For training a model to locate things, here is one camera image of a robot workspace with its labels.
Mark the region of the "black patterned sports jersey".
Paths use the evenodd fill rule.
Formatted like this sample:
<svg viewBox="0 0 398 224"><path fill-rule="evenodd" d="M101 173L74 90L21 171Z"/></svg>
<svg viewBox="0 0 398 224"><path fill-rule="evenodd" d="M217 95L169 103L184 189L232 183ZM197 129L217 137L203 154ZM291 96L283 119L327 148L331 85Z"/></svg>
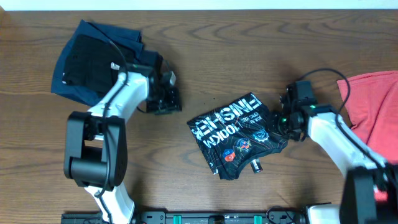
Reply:
<svg viewBox="0 0 398 224"><path fill-rule="evenodd" d="M271 112L253 93L187 121L213 174L236 180L252 164L262 170L260 157L280 153L288 140L271 131Z"/></svg>

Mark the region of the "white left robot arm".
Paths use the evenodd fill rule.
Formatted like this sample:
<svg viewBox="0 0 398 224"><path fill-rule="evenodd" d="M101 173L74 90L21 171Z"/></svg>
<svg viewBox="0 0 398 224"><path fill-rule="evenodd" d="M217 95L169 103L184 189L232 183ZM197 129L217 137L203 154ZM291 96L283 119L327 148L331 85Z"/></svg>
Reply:
<svg viewBox="0 0 398 224"><path fill-rule="evenodd" d="M180 111L177 77L170 69L129 64L105 96L67 120L64 174L84 188L100 209L101 223L134 223L135 203L127 192L126 124L141 103L152 114Z"/></svg>

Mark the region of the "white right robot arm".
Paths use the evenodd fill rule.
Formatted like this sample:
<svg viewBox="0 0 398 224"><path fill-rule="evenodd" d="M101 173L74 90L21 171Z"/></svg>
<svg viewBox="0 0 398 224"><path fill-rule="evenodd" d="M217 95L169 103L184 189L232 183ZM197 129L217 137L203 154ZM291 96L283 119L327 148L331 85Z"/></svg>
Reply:
<svg viewBox="0 0 398 224"><path fill-rule="evenodd" d="M317 143L345 178L341 203L307 207L307 223L397 223L397 166L362 142L331 106L273 111L269 119L274 134Z"/></svg>

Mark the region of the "folded navy blue garment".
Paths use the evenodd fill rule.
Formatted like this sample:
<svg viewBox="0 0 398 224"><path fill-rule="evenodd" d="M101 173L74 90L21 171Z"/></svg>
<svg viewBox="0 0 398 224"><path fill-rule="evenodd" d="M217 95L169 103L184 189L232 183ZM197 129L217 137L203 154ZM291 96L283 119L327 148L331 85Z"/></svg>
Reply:
<svg viewBox="0 0 398 224"><path fill-rule="evenodd" d="M117 67L143 48L140 30L82 20L57 60L51 92L94 106L116 83Z"/></svg>

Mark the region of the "folded black garment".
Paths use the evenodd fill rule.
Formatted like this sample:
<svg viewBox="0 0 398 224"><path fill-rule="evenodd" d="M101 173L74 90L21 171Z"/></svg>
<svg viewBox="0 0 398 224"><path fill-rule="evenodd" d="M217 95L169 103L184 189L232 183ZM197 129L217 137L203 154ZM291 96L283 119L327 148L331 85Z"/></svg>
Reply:
<svg viewBox="0 0 398 224"><path fill-rule="evenodd" d="M111 64L122 67L125 62L133 62L135 56L133 50L122 45L78 35L65 60L63 81L104 96L118 79L118 72Z"/></svg>

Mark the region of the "red t-shirt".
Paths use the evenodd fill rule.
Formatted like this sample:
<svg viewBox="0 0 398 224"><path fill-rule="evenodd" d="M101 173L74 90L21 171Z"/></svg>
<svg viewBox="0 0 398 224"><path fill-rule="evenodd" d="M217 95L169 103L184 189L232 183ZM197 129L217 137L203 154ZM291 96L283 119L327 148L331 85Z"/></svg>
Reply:
<svg viewBox="0 0 398 224"><path fill-rule="evenodd" d="M351 130L373 151L397 164L397 71L374 72L338 80Z"/></svg>

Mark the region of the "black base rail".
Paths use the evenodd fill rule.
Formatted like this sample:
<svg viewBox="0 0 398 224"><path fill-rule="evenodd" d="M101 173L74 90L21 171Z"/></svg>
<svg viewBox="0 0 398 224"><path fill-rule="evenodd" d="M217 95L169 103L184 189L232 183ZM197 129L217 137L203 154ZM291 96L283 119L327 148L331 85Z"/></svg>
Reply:
<svg viewBox="0 0 398 224"><path fill-rule="evenodd" d="M333 224L339 223L338 206L331 203L314 204L303 209L274 206L263 212L167 212L165 210L137 211L134 202L126 210L106 213L64 213L61 224L135 223L135 224Z"/></svg>

